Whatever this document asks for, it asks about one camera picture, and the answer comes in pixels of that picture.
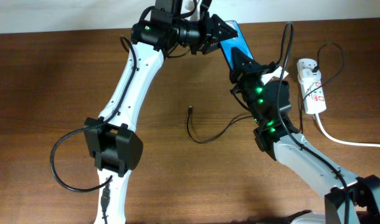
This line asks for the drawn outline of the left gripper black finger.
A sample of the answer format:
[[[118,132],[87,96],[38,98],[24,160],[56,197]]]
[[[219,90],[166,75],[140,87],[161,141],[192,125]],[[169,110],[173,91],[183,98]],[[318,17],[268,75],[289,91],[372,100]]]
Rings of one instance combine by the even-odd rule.
[[[213,32],[212,38],[216,42],[221,42],[224,40],[232,39],[238,37],[238,32],[223,21],[218,15],[212,15],[213,21]]]
[[[209,54],[215,50],[219,50],[221,48],[220,42],[214,42],[205,50],[205,54]]]

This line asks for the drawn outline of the blue screen Galaxy smartphone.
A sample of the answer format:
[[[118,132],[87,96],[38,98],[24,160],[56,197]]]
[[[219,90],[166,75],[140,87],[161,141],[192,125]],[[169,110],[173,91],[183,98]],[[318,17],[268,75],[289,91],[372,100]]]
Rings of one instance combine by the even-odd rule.
[[[253,55],[249,49],[248,44],[246,43],[242,31],[238,25],[238,23],[234,20],[226,21],[226,24],[231,28],[237,31],[237,37],[233,37],[231,39],[227,39],[221,42],[221,50],[224,55],[224,58],[229,66],[230,71],[233,71],[234,63],[232,59],[232,48],[238,48],[242,51],[246,56],[253,59]]]

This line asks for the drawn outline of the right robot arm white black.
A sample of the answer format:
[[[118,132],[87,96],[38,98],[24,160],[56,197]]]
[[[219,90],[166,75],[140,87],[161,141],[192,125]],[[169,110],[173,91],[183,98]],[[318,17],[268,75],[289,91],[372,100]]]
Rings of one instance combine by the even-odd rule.
[[[241,49],[231,50],[233,93],[241,93],[257,128],[259,149],[287,166],[324,201],[320,215],[304,210],[281,219],[282,223],[380,223],[380,178],[361,177],[332,161],[294,127],[289,117],[289,85],[261,78],[276,67],[260,65]]]

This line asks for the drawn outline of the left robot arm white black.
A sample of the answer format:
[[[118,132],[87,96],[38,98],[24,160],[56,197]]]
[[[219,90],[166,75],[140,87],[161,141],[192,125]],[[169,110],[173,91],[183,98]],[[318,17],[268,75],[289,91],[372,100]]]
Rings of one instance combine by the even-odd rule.
[[[238,32],[202,1],[181,13],[181,1],[156,1],[131,28],[129,56],[110,101],[98,118],[85,120],[85,140],[100,182],[95,223],[125,223],[125,199],[131,172],[138,165],[143,142],[136,135],[138,115],[148,88],[169,51],[189,47],[208,54]]]

